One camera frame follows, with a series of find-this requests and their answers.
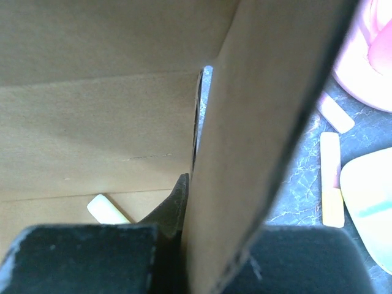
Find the cardboard panel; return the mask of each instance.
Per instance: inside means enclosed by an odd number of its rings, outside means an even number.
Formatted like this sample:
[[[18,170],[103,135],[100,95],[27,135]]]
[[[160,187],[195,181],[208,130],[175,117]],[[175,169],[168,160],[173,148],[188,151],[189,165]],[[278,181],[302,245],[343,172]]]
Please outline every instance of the cardboard panel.
[[[138,222],[161,204],[171,190],[110,194],[112,203],[131,222]],[[87,210],[95,195],[0,202],[0,261],[24,228],[36,224],[97,224]]]
[[[200,70],[238,0],[0,3],[0,86]]]
[[[172,189],[198,72],[0,88],[0,200]]]
[[[192,293],[246,256],[322,90],[356,1],[241,1],[220,51],[186,211]]]

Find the white chalk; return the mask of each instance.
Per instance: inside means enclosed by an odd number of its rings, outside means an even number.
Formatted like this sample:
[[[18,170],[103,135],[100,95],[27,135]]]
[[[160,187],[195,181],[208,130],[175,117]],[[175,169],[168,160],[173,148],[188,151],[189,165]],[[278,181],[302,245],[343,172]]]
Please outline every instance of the white chalk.
[[[322,92],[317,102],[317,109],[341,134],[348,132],[355,125],[354,120],[325,92]]]
[[[87,209],[100,224],[130,224],[130,221],[102,194],[92,199]]]

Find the yellow chalk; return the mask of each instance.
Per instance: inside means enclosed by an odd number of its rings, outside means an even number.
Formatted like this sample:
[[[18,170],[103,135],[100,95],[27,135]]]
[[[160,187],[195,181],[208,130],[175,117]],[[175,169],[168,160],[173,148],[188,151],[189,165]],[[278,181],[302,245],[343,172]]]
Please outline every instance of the yellow chalk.
[[[344,226],[344,205],[342,192],[329,188],[322,192],[323,225],[342,228]]]

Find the marble surface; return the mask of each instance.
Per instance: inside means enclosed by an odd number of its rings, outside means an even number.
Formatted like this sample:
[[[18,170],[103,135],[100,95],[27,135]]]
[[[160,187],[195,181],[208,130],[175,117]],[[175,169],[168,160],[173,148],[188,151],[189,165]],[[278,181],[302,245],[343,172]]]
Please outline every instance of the marble surface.
[[[350,97],[331,79],[326,92],[354,119],[355,127],[341,138],[342,167],[359,156],[392,146],[392,114],[370,108]],[[266,223],[321,225],[320,134],[335,132],[316,110],[297,146],[279,196]],[[345,210],[343,228],[357,244],[376,293],[392,293],[392,276],[370,257]]]

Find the cardboard flap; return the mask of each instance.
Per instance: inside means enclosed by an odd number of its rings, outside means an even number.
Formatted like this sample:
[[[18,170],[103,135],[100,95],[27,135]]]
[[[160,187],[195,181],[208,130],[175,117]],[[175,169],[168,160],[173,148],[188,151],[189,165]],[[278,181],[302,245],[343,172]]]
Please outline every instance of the cardboard flap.
[[[183,245],[189,290],[246,256],[322,90],[356,1],[241,1],[214,67]]]

